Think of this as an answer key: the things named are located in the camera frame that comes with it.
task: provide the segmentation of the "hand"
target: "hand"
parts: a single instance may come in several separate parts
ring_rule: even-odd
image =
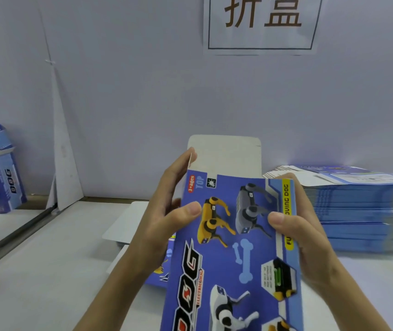
[[[149,276],[164,260],[171,235],[187,226],[201,214],[201,205],[192,202],[183,207],[181,200],[172,201],[177,183],[187,172],[189,159],[197,158],[191,147],[164,171],[158,187],[138,225],[138,229],[124,254],[134,263],[135,271]]]
[[[302,273],[307,282],[317,291],[327,289],[342,268],[336,253],[316,216],[313,205],[304,188],[293,173],[279,179],[292,179],[296,194],[297,216],[278,212],[268,215],[268,222],[279,233],[297,241]]]

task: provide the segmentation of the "forearm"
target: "forearm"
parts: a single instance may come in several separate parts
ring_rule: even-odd
[[[118,331],[146,278],[136,261],[125,253],[78,322],[74,331]]]
[[[330,308],[341,331],[391,331],[358,284],[339,262],[330,286],[320,295]]]

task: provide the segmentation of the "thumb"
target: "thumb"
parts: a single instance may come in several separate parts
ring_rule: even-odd
[[[299,246],[307,247],[323,238],[321,234],[301,216],[289,216],[283,213],[268,214],[269,224],[279,233],[293,238]]]
[[[200,214],[201,205],[197,201],[169,212],[162,221],[164,223],[164,234],[169,238],[179,229],[190,224]]]

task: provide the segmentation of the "small bone graphic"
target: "small bone graphic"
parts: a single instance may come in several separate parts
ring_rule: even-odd
[[[241,257],[239,256],[239,251],[238,251],[238,243],[234,243],[232,245],[233,249],[235,250],[235,255],[236,255],[236,260],[235,262],[242,265],[242,260]]]
[[[241,246],[243,248],[243,263],[242,273],[239,274],[239,282],[246,284],[253,280],[253,275],[250,273],[250,251],[253,250],[253,244],[247,239],[241,239]]]

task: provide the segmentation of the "person's left hand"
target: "person's left hand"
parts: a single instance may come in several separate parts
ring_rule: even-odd
[[[138,225],[138,229],[125,253],[135,262],[136,271],[149,276],[164,260],[171,235],[185,227],[201,213],[201,205],[192,202],[183,207],[181,200],[172,201],[177,183],[187,172],[189,159],[197,158],[191,147],[164,171],[158,187]]]

